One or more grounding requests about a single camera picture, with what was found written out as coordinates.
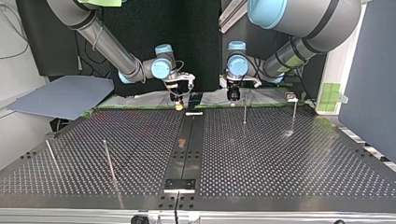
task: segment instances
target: small yellow object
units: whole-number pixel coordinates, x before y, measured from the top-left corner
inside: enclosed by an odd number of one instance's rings
[[[177,111],[183,110],[183,105],[175,105]]]

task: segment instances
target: green tape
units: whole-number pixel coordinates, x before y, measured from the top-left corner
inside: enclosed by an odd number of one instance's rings
[[[290,58],[290,60],[288,60],[287,62],[286,62],[286,65],[287,66],[289,66],[289,67],[297,67],[297,66],[300,66],[301,64],[303,64],[304,62],[301,60],[301,59],[299,59],[297,56],[293,56],[292,58]],[[279,73],[286,73],[286,72],[289,72],[289,68],[287,68],[287,67],[281,67],[281,68],[279,68],[278,70],[277,70],[277,72],[279,72]]]
[[[121,7],[122,5],[122,0],[78,0],[78,1],[82,4],[89,3],[100,7]]]
[[[318,111],[334,112],[340,99],[341,84],[324,83],[320,95]]]

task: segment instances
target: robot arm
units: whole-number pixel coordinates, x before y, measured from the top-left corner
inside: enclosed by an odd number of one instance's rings
[[[258,62],[260,79],[272,82],[346,41],[358,25],[361,0],[249,0],[247,11],[250,21],[261,28],[294,36],[267,61]],[[243,42],[233,41],[229,51],[227,78],[229,89],[235,91],[235,80],[252,77],[257,69]]]
[[[155,49],[157,58],[141,63],[98,20],[96,16],[98,7],[81,4],[77,0],[47,0],[47,2],[62,23],[70,29],[78,31],[119,69],[120,79],[123,83],[135,83],[144,81],[146,78],[156,77],[161,79],[166,87],[170,86],[169,89],[172,90],[178,90],[177,83],[179,81],[189,81],[189,89],[192,90],[195,77],[178,72],[170,45],[158,46]]]

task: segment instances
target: gray cardboard sheet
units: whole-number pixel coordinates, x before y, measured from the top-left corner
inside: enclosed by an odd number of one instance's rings
[[[7,106],[8,109],[60,119],[77,119],[97,106],[114,89],[99,77],[61,77]]]

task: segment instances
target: blue joint cap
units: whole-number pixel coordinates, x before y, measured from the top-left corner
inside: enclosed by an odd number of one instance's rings
[[[130,82],[128,79],[126,79],[126,77],[124,76],[123,73],[119,72],[119,78],[121,79],[121,82],[123,84],[131,84],[132,82]]]
[[[248,73],[248,60],[242,55],[234,55],[228,60],[228,70],[233,76],[242,77]]]
[[[253,24],[273,29],[282,20],[288,0],[248,0],[247,14]]]
[[[231,41],[228,45],[228,50],[246,50],[247,44],[243,41]]]
[[[168,52],[173,52],[172,46],[168,44],[160,45],[157,48],[155,48],[155,54],[157,55]]]
[[[154,61],[151,66],[151,73],[158,79],[169,77],[172,71],[172,64],[169,60],[160,58]]]

